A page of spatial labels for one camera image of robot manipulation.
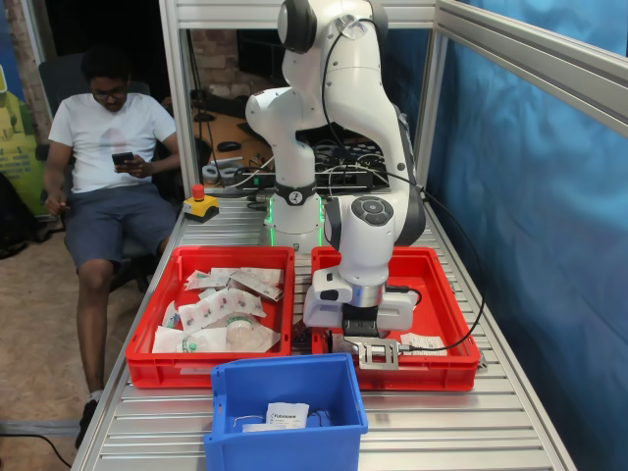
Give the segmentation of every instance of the shorts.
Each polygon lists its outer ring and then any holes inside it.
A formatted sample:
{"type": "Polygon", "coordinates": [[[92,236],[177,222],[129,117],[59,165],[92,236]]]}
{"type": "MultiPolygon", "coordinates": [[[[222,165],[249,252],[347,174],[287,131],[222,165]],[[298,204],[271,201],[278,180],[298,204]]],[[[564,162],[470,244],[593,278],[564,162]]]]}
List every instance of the shorts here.
{"type": "Polygon", "coordinates": [[[123,236],[157,254],[177,220],[175,209],[152,183],[75,193],[68,206],[66,246],[77,269],[98,259],[120,265],[123,236]]]}

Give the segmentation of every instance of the aluminum table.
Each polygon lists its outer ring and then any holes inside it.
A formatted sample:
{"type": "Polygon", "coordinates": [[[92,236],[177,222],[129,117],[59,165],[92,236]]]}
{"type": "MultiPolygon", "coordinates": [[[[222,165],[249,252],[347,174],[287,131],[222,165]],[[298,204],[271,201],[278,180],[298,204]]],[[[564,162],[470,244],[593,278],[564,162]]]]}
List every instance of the aluminum table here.
{"type": "MultiPolygon", "coordinates": [[[[265,239],[264,214],[247,209],[245,200],[223,199],[220,208],[202,225],[179,218],[130,336],[173,248],[265,239]]],[[[417,245],[437,251],[470,326],[479,294],[429,205],[427,212],[428,227],[417,245]]],[[[297,253],[295,264],[298,319],[311,281],[309,253],[297,253]]],[[[471,392],[363,393],[369,432],[360,446],[360,471],[575,469],[488,309],[473,337],[488,365],[478,371],[471,392]]],[[[123,350],[72,469],[205,470],[203,435],[211,432],[212,410],[208,389],[135,388],[123,350]]]]}

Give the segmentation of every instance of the man's leg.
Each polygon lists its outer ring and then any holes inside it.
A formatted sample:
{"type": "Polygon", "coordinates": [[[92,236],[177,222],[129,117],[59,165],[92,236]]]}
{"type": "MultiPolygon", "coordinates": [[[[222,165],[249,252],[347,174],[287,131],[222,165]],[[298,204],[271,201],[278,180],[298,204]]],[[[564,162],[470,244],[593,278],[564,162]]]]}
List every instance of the man's leg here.
{"type": "Polygon", "coordinates": [[[168,245],[168,240],[170,240],[170,236],[168,235],[161,242],[159,242],[159,248],[157,248],[157,256],[161,257],[166,251],[166,245],[168,245]]]}
{"type": "Polygon", "coordinates": [[[78,344],[90,392],[79,422],[77,447],[104,389],[107,300],[114,264],[122,261],[122,223],[112,207],[114,196],[110,189],[74,195],[66,221],[66,246],[78,270],[78,344]]]}
{"type": "Polygon", "coordinates": [[[78,267],[78,344],[90,393],[105,387],[107,301],[113,275],[109,260],[89,260],[78,267]]]}
{"type": "Polygon", "coordinates": [[[177,221],[175,209],[159,196],[153,184],[138,185],[131,190],[133,194],[128,197],[130,203],[123,218],[125,233],[161,256],[177,221]]]}

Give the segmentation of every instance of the brick wall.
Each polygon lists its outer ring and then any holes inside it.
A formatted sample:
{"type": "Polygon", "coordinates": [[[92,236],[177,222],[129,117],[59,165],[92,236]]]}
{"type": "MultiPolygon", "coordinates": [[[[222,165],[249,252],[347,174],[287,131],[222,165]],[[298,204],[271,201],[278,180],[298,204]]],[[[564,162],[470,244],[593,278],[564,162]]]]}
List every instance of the brick wall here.
{"type": "Polygon", "coordinates": [[[32,116],[35,138],[37,143],[47,142],[48,133],[50,133],[50,116],[48,115],[39,71],[32,54],[22,2],[20,0],[5,0],[4,3],[25,102],[32,116]]]}
{"type": "Polygon", "coordinates": [[[192,44],[200,81],[211,93],[235,98],[273,87],[264,78],[238,69],[234,29],[195,29],[192,44]]]}

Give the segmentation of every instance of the backpack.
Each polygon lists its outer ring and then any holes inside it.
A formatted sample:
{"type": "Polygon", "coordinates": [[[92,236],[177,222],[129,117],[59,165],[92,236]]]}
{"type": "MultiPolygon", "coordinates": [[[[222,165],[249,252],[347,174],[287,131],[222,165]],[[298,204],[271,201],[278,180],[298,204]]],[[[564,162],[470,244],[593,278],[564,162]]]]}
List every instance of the backpack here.
{"type": "Polygon", "coordinates": [[[27,240],[43,242],[50,238],[50,234],[39,236],[37,228],[37,220],[0,172],[0,260],[24,250],[27,240]]]}

